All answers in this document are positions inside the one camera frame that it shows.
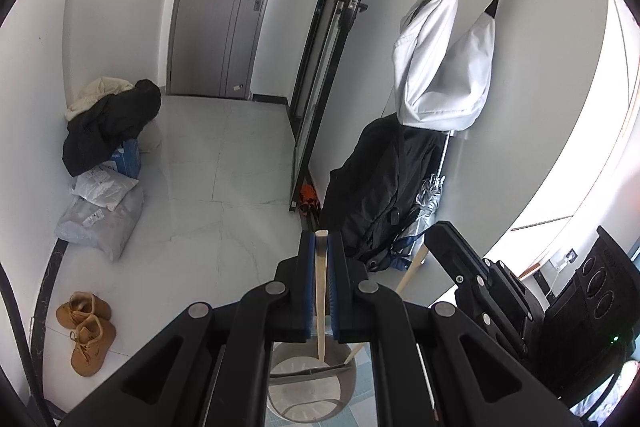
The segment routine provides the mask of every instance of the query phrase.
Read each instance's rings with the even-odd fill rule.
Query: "white tote bag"
[[[394,45],[394,93],[400,123],[438,131],[476,121],[491,83],[493,0],[450,48],[458,0],[418,0],[402,19]]]

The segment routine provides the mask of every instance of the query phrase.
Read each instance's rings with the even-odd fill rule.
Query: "teal checkered floor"
[[[304,424],[304,427],[376,427],[376,399],[373,393],[373,371],[369,344],[356,355],[356,389],[349,406],[343,411],[321,423]],[[303,424],[291,423],[277,417],[267,409],[265,427],[303,427]]]

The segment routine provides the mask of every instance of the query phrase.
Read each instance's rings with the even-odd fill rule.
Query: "blue box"
[[[140,149],[138,140],[127,140],[118,147],[111,158],[102,164],[108,169],[124,174],[129,178],[138,179],[140,175]]]

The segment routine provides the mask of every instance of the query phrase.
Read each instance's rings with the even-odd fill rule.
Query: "floor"
[[[166,96],[156,118],[161,146],[143,154],[145,204],[120,260],[69,245],[53,289],[44,392],[69,411],[194,301],[220,306],[273,278],[298,251],[301,223],[288,211],[294,140],[285,107]],[[117,329],[94,377],[75,374],[73,342],[55,309],[90,291],[113,309]],[[373,427],[370,360],[361,351],[351,406],[323,425]],[[268,415],[266,425],[286,422]]]

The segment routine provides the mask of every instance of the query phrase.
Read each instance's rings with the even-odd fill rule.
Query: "tan boot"
[[[71,354],[71,367],[81,377],[90,377],[100,371],[116,338],[116,328],[105,319],[89,315],[71,331],[70,336],[76,342]]]
[[[75,330],[78,324],[92,314],[110,320],[111,308],[105,301],[89,292],[75,292],[69,302],[65,302],[56,310],[58,322],[67,330]]]

